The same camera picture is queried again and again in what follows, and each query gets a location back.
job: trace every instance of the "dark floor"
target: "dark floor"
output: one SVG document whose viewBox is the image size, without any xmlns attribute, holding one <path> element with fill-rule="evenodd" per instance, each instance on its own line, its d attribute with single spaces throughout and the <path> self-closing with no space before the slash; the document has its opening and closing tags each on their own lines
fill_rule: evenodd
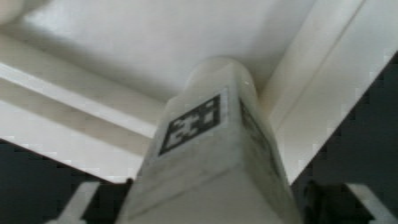
<svg viewBox="0 0 398 224">
<path fill-rule="evenodd" d="M 390 64 L 294 181 L 300 204 L 308 179 L 321 184 L 356 182 L 398 216 L 396 135 L 398 64 Z M 0 223 L 40 224 L 53 219 L 85 180 L 97 179 L 0 142 Z"/>
<path fill-rule="evenodd" d="M 85 180 L 99 179 L 0 141 L 0 223 L 53 219 Z"/>
</svg>

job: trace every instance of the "black object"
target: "black object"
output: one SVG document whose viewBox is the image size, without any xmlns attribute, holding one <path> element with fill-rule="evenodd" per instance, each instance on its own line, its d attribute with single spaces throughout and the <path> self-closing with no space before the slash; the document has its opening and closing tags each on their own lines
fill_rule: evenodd
<svg viewBox="0 0 398 224">
<path fill-rule="evenodd" d="M 163 155 L 220 124 L 220 95 L 170 122 L 159 150 Z"/>
<path fill-rule="evenodd" d="M 344 184 L 305 188 L 305 224 L 367 224 L 372 215 Z"/>
<path fill-rule="evenodd" d="M 81 219 L 86 224 L 113 224 L 133 181 L 124 184 L 102 184 L 97 187 Z"/>
</svg>

